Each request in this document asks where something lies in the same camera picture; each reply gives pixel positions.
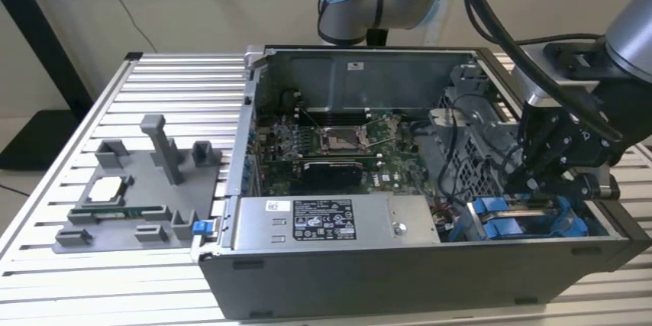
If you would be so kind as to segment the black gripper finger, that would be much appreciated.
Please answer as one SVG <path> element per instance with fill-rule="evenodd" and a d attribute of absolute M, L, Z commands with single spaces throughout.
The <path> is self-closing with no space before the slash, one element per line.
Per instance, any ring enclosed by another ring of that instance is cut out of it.
<path fill-rule="evenodd" d="M 560 176 L 547 175 L 537 179 L 537 191 L 583 201 L 617 200 L 619 183 L 612 174 L 593 172 L 564 172 Z"/>
<path fill-rule="evenodd" d="M 523 153 L 520 164 L 508 174 L 504 184 L 507 194 L 536 192 L 537 179 L 567 172 L 559 159 L 572 138 L 564 133 L 560 115 L 561 108 L 524 106 L 517 134 Z"/>

